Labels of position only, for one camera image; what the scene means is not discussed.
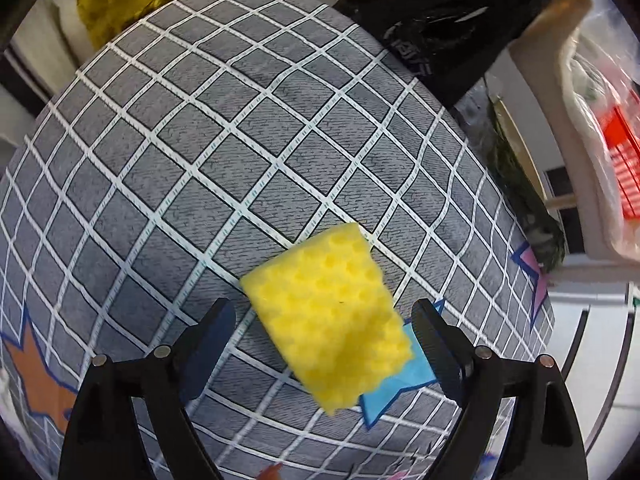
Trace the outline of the yellow sponge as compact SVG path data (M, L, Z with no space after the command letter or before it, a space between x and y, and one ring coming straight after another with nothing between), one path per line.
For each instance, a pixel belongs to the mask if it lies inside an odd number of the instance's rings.
M356 223L304 240L240 283L286 365L326 414L351 408L413 357Z

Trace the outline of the grey checked tablecloth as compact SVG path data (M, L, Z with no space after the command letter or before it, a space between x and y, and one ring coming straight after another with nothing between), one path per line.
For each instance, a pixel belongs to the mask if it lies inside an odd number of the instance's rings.
M420 477L458 416L435 387L367 427L328 416L239 280L356 222L401 314L421 298L500 356L544 351L523 233L440 103L318 0L177 0L81 67L1 177L1 368L43 479L90 360L141 358L226 297L236 325L188 406L228 479Z

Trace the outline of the red plastic basket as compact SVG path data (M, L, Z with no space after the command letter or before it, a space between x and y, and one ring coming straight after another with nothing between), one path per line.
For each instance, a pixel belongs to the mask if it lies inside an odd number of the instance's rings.
M628 124L620 104L613 105L601 117L605 144L608 147L626 220L639 219L639 140Z

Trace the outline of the beige plastic chair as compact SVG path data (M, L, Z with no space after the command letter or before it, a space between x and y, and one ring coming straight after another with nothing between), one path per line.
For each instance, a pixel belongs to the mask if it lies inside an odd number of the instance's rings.
M591 243L585 240L587 233L597 232L601 222L596 198L589 189L589 185L594 182L593 172L578 167L588 158L570 118L572 109L566 102L570 77L564 74L562 65L570 36L576 32L580 20L585 17L589 8L589 0L552 0L521 37L510 44L509 52L532 90L563 157L573 188L573 200L578 209L587 256L616 268L638 266L639 259L603 260L603 243L600 240Z

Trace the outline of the large clear plastic bag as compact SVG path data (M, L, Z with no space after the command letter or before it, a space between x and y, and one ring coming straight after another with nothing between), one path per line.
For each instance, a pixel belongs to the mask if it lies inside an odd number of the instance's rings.
M613 0L589 0L590 8L578 24L563 54L562 69L570 77L567 105L588 160L580 169L593 172L594 193L601 226L587 233L589 243L600 240L603 260L639 259L639 219L623 216L613 163L600 120L620 104L639 140L639 39Z

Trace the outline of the black plastic bag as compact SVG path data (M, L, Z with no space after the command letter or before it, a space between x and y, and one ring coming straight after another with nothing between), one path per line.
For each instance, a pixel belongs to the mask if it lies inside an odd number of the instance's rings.
M437 101L453 107L551 0L338 0Z

